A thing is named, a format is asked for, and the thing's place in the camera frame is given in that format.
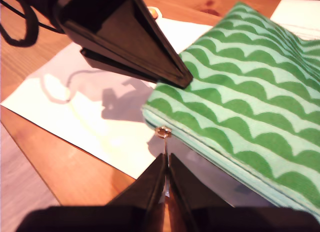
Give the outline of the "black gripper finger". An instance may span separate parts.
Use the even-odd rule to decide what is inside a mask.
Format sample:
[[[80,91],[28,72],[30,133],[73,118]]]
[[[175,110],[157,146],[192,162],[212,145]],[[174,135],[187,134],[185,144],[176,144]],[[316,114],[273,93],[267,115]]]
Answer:
[[[112,199],[108,206],[126,206],[149,210],[158,203],[164,189],[167,162],[160,154],[127,189]]]
[[[122,74],[122,75],[130,76],[133,78],[137,78],[137,79],[141,79],[141,80],[153,82],[153,83],[163,82],[163,83],[175,86],[177,88],[183,89],[182,86],[174,84],[169,80],[166,80],[164,78],[159,78],[159,77],[153,77],[151,75],[142,73],[136,69],[133,69],[117,61],[114,61],[110,58],[107,58],[89,49],[82,48],[80,53],[82,54],[86,62],[93,68],[101,69],[104,71],[110,71],[113,73]]]
[[[56,19],[81,49],[183,88],[193,79],[143,0],[58,0]]]
[[[232,207],[203,184],[173,153],[169,156],[169,176],[178,201],[189,210]]]

